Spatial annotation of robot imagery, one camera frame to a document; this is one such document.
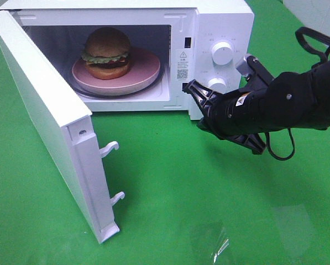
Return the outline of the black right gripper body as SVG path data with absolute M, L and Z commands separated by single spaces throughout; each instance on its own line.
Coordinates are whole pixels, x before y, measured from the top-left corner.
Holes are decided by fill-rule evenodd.
M 197 126 L 220 140 L 228 140 L 260 155 L 266 144 L 259 133 L 266 130 L 259 125 L 259 104 L 274 77 L 260 62 L 257 70 L 244 87 L 223 94 L 209 110 L 200 110 L 203 118 Z

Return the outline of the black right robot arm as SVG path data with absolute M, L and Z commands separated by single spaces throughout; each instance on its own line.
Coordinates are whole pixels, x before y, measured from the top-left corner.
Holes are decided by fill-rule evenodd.
M 247 54 L 236 69 L 247 84 L 229 93 L 216 92 L 196 80 L 183 86 L 203 114 L 198 123 L 201 130 L 261 154 L 270 148 L 261 133 L 269 139 L 270 132 L 283 129 L 330 127 L 330 60 L 305 73 L 273 77 Z

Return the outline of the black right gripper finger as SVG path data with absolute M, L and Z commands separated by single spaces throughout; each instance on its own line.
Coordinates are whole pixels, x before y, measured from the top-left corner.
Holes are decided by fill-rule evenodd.
M 182 91 L 192 96 L 200 110 L 209 110 L 223 98 L 223 94 L 203 86 L 195 79 L 184 84 Z

